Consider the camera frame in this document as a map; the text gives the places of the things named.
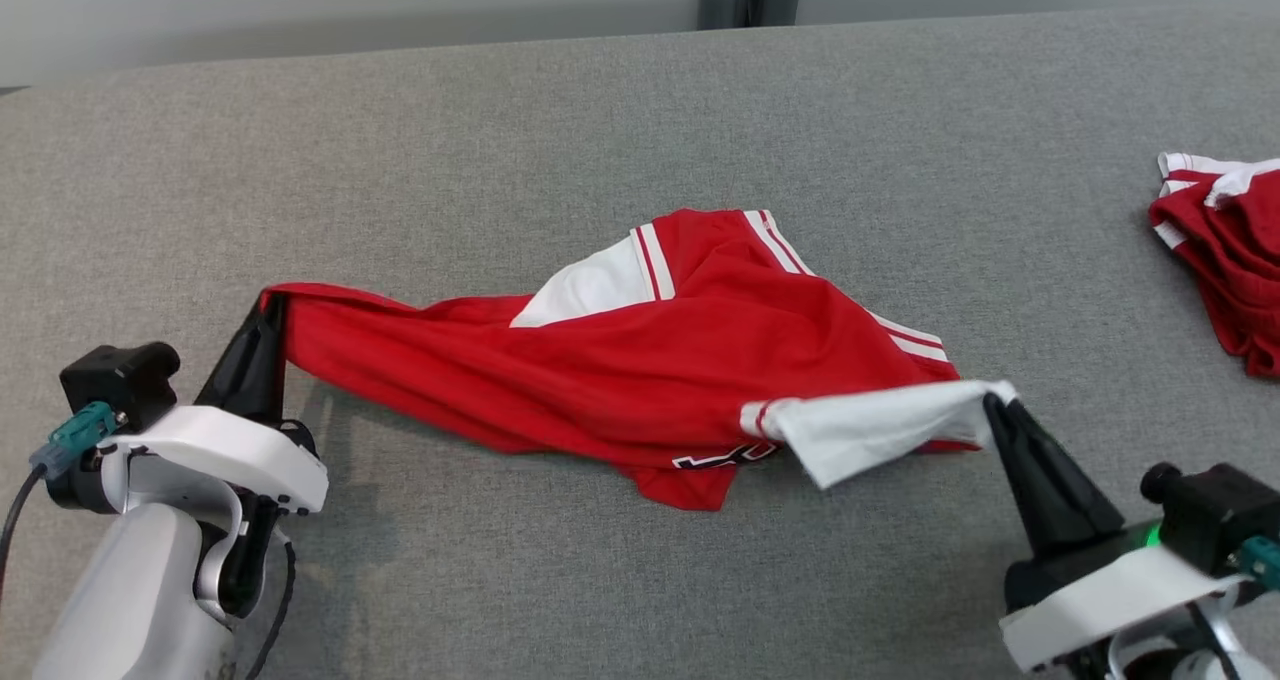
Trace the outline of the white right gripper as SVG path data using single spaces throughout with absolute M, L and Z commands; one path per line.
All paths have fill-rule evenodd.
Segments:
M 1023 672 L 1252 672 L 1229 621 L 1253 592 L 1236 538 L 1125 526 L 1021 401 L 986 396 L 984 412 L 1032 549 L 1006 572 L 1000 622 Z

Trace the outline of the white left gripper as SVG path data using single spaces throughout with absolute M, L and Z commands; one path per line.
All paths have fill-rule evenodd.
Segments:
M 143 429 L 105 405 L 78 412 L 45 452 L 50 498 L 102 515 L 168 505 L 207 521 L 247 519 L 244 501 L 320 512 L 330 488 L 325 465 L 291 434 L 260 424 L 283 421 L 285 327 L 287 298 L 262 293 L 196 396 L 202 406 L 169 409 Z

